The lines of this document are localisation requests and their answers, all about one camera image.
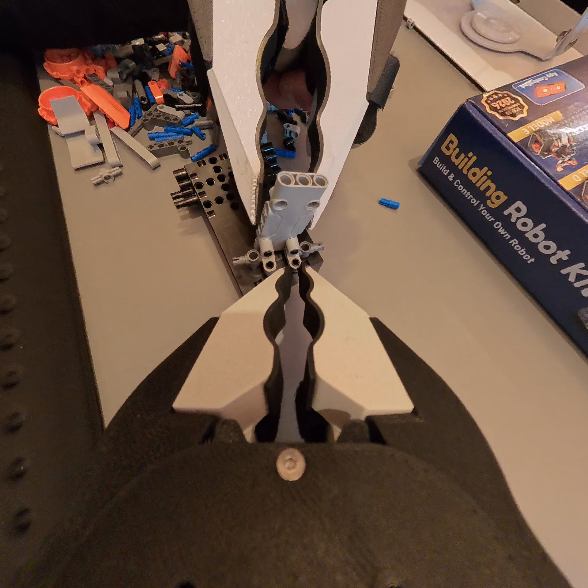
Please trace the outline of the grey beam and connector assembly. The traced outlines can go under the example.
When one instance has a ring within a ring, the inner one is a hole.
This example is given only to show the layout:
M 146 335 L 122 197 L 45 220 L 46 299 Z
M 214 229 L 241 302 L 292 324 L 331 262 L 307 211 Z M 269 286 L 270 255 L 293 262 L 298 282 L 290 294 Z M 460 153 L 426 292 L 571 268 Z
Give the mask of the grey beam and connector assembly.
M 297 272 L 312 250 L 308 243 L 299 242 L 299 235 L 312 222 L 328 184 L 327 177 L 319 173 L 278 173 L 262 209 L 254 248 L 233 258 L 233 265 L 261 265 L 268 276 L 277 270 L 275 253 L 282 252 L 287 266 Z

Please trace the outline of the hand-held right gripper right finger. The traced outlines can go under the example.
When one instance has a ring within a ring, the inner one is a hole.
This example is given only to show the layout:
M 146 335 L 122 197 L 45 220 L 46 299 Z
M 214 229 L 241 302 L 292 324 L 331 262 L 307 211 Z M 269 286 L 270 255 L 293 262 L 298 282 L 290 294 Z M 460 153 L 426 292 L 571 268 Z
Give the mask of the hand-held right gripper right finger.
M 336 440 L 351 420 L 414 410 L 369 315 L 312 268 L 299 271 L 312 340 L 298 388 L 305 442 Z

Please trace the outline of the metal stand bracket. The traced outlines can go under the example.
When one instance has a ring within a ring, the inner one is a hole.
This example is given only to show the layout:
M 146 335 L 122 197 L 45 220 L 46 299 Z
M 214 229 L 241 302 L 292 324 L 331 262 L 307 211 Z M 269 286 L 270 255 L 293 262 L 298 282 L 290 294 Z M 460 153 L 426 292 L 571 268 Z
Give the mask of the metal stand bracket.
M 583 12 L 581 19 L 573 29 L 560 33 L 555 42 L 555 47 L 547 54 L 543 60 L 547 61 L 559 55 L 562 55 L 570 48 L 573 48 L 578 39 L 587 30 L 587 9 Z

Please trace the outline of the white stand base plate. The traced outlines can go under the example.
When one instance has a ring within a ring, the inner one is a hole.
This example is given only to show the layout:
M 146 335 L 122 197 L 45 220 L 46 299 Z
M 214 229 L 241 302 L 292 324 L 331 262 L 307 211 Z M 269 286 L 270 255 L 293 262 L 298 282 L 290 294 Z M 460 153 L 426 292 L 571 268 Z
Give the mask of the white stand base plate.
M 587 30 L 576 45 L 547 61 L 557 36 L 573 29 L 587 9 L 580 1 L 407 1 L 405 18 L 480 89 L 504 86 L 539 104 L 576 91 L 582 82 L 563 72 L 587 55 Z

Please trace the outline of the pile of building pieces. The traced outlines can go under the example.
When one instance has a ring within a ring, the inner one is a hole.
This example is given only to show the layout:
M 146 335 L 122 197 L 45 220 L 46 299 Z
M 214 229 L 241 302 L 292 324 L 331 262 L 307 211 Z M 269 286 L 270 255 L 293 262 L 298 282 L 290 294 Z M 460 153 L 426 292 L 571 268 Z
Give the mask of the pile of building pieces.
M 59 85 L 43 91 L 39 98 L 39 114 L 65 137 L 71 166 L 76 170 L 100 165 L 104 160 L 112 168 L 121 167 L 113 136 L 151 169 L 157 169 L 160 166 L 158 157 L 129 130 L 137 121 L 145 124 L 148 111 L 143 111 L 140 98 L 126 93 L 125 84 L 121 88 L 129 108 L 111 94 L 119 88 L 117 85 L 106 84 L 106 78 L 101 77 L 96 78 L 97 84 L 91 83 L 87 77 L 97 73 L 100 64 L 114 65 L 114 74 L 122 72 L 123 63 L 117 65 L 112 54 L 107 61 L 92 61 L 88 51 L 55 50 L 54 57 L 46 58 L 45 70 L 55 79 L 79 84 Z

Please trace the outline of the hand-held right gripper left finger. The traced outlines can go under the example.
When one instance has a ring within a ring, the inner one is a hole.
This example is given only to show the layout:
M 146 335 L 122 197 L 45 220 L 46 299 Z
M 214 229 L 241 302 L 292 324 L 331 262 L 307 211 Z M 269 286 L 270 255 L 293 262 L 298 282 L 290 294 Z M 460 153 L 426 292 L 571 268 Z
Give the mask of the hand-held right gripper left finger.
M 276 336 L 285 325 L 288 270 L 279 269 L 218 318 L 173 403 L 178 413 L 238 422 L 248 442 L 279 416 L 283 379 Z

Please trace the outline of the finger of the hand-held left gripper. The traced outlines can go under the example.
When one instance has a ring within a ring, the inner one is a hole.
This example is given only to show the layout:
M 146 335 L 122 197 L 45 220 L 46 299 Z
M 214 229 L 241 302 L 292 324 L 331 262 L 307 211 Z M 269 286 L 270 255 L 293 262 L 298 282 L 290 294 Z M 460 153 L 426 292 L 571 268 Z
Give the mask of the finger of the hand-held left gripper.
M 275 32 L 279 1 L 206 1 L 206 57 L 233 176 L 251 224 L 257 224 L 263 183 L 259 142 L 266 116 L 263 51 Z
M 377 1 L 319 1 L 307 65 L 315 82 L 308 127 L 309 170 L 327 178 L 310 228 L 323 214 L 368 107 Z

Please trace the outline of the blue robot kit box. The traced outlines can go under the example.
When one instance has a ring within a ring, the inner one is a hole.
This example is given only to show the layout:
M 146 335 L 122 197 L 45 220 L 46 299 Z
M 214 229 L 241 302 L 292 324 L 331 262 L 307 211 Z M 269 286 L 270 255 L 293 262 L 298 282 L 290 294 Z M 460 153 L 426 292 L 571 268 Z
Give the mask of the blue robot kit box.
M 420 173 L 587 354 L 587 56 L 463 103 Z

